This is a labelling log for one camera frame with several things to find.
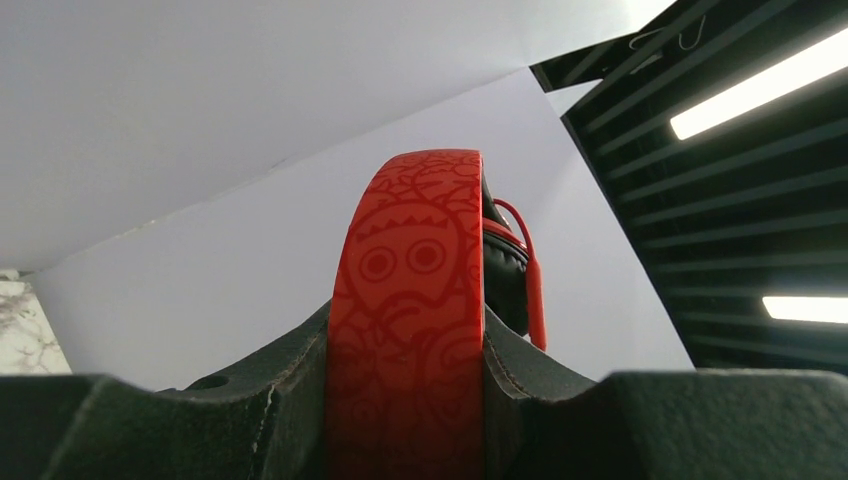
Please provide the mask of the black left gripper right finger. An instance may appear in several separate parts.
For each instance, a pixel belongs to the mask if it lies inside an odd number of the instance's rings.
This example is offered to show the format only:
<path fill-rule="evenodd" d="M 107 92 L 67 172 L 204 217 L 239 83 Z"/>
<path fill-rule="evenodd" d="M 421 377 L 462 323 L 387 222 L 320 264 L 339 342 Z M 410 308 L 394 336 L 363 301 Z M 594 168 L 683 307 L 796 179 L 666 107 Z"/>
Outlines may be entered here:
<path fill-rule="evenodd" d="M 843 479 L 847 380 L 616 372 L 594 382 L 485 315 L 490 479 Z"/>

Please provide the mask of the red black headphones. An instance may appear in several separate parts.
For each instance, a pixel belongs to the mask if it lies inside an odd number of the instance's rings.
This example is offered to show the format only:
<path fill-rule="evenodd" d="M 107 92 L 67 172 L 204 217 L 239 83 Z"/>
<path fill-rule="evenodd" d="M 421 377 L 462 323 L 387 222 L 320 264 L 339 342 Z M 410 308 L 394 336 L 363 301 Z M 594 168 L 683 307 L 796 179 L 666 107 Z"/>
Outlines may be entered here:
<path fill-rule="evenodd" d="M 480 152 L 385 163 L 349 226 L 327 333 L 332 479 L 480 479 L 484 313 L 547 345 L 540 265 Z"/>

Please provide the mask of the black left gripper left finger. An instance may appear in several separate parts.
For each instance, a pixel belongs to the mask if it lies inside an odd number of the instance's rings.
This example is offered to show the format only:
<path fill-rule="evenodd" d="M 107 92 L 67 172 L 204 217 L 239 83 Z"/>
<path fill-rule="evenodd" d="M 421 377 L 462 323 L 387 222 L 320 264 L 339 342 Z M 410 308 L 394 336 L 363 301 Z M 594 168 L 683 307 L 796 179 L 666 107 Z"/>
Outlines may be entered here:
<path fill-rule="evenodd" d="M 2 477 L 326 478 L 329 312 L 181 390 L 106 374 L 3 377 Z"/>

